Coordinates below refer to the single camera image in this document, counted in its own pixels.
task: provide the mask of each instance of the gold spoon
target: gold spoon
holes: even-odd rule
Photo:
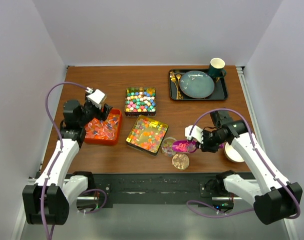
[[[175,84],[176,89],[178,90],[178,86],[176,84],[176,78],[173,71],[170,71],[171,81]]]
[[[178,95],[179,95],[179,99],[183,99],[183,97],[182,97],[182,95],[181,95],[181,93],[180,93],[180,91],[178,89],[178,87],[180,85],[180,79],[181,79],[182,75],[181,74],[177,74],[175,76],[177,78],[177,92],[178,92]]]

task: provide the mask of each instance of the cup rim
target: cup rim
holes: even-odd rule
[[[219,57],[212,58],[210,64],[216,69],[222,69],[225,67],[225,62],[223,59]]]

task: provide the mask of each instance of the teal plate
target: teal plate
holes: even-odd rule
[[[194,99],[203,99],[210,96],[214,91],[213,79],[202,71],[188,71],[179,83],[181,91]]]

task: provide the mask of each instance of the pink object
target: pink object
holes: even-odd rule
[[[193,153],[197,150],[195,141],[180,140],[175,141],[172,145],[172,150],[177,153]]]

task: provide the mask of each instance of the white wall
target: white wall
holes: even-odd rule
[[[43,157],[51,129],[45,95],[64,72],[33,2],[0,0],[0,240],[11,238],[23,187]]]
[[[264,146],[303,188],[295,220],[304,240],[304,1],[284,0],[245,67]]]
[[[245,65],[281,0],[33,0],[66,65]]]

